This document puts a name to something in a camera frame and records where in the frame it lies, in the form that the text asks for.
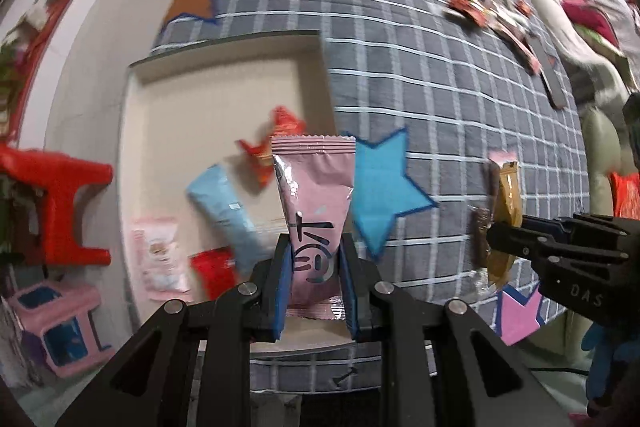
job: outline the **silver bolt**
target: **silver bolt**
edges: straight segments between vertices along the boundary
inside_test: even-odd
[[[466,305],[466,302],[461,301],[460,299],[454,299],[449,303],[449,310],[456,315],[464,315],[467,308],[468,306]]]
[[[252,282],[243,282],[238,286],[238,293],[240,295],[253,295],[258,291],[258,286]]]
[[[178,301],[178,299],[167,301],[164,303],[164,311],[170,315],[180,313],[180,311],[182,311],[182,302]]]
[[[373,288],[375,288],[376,292],[382,293],[383,295],[389,295],[389,293],[393,293],[394,291],[394,286],[387,281],[378,281]]]

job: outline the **pink star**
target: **pink star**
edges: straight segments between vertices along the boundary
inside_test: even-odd
[[[496,324],[507,346],[515,344],[536,331],[544,322],[538,315],[542,295],[538,287],[526,298],[512,286],[506,285],[498,296]]]

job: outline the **light blue snack packet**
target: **light blue snack packet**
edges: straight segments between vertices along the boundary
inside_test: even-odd
[[[249,275],[258,261],[273,255],[258,241],[254,224],[221,165],[210,166],[194,179],[187,187],[187,195],[213,225],[224,231],[241,276]]]

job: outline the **gray plaid cloth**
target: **gray plaid cloth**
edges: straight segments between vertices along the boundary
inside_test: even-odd
[[[559,60],[569,107],[556,112],[541,79],[527,73],[508,45],[490,30],[468,31],[443,16],[446,1],[216,0],[216,24],[177,18],[151,53],[255,32],[318,30],[338,130],[377,141],[406,126],[408,173],[439,204],[398,218],[380,262],[382,277],[418,299],[463,296],[495,328],[497,296],[478,298],[467,234],[468,206],[487,204],[488,151],[517,153],[524,212],[547,218],[588,210],[586,157]],[[557,57],[537,16],[532,26]],[[364,245],[359,248],[364,255]],[[530,264],[517,260],[511,284],[529,295],[537,281]],[[544,299],[540,315],[548,321],[562,311]],[[377,344],[252,360],[257,391],[323,393],[379,383]]]

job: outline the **brown snack packet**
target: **brown snack packet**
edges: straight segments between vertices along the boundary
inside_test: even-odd
[[[507,223],[512,227],[522,225],[522,199],[518,185],[518,163],[502,165],[498,175],[498,195],[495,201],[494,223]],[[489,282],[500,289],[509,281],[509,270],[515,261],[514,255],[492,250],[486,267]]]

